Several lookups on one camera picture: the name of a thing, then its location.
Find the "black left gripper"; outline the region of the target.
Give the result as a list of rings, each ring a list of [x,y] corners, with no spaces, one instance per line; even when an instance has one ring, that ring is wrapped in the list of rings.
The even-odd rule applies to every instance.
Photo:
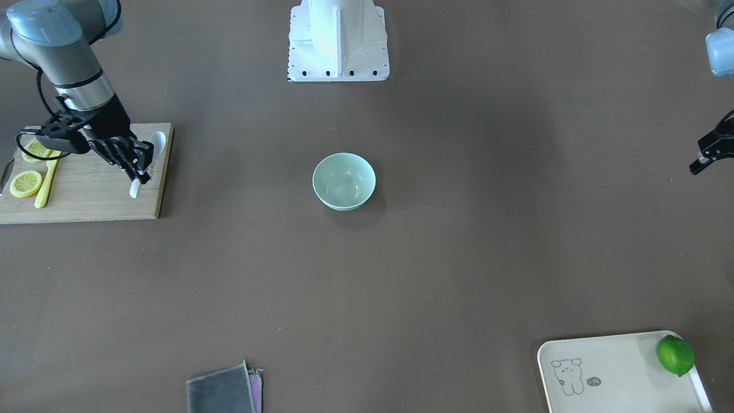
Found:
[[[733,110],[727,112],[718,124],[705,136],[699,139],[700,154],[698,159],[690,163],[692,175],[703,172],[712,160],[733,157]]]

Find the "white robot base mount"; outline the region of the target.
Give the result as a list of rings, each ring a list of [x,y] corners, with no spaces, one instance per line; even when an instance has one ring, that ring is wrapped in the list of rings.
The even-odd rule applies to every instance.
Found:
[[[301,1],[290,10],[287,80],[389,79],[385,10],[372,1]]]

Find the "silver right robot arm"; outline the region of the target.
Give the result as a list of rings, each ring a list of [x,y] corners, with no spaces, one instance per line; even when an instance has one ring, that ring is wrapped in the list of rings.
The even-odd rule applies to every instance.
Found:
[[[34,133],[61,156],[95,152],[149,182],[155,146],[139,141],[91,46],[122,27],[119,1],[22,1],[2,10],[2,58],[44,74],[58,110]]]

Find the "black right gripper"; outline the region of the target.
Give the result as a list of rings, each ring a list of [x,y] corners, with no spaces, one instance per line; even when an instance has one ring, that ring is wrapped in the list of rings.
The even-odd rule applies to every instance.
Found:
[[[131,121],[117,95],[100,107],[74,110],[65,105],[35,129],[26,129],[16,136],[20,151],[20,136],[32,135],[52,151],[63,154],[86,154],[94,151],[110,165],[117,165],[130,181],[141,185],[150,181],[147,172],[154,162],[155,144],[139,141],[131,130]]]

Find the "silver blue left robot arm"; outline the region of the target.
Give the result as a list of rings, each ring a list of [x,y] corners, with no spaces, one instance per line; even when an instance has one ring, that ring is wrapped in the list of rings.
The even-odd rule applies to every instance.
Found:
[[[733,2],[714,1],[716,30],[705,37],[710,72],[715,77],[733,75]],[[717,125],[697,141],[697,159],[689,165],[692,175],[698,175],[716,161],[733,157],[733,110],[729,110]]]

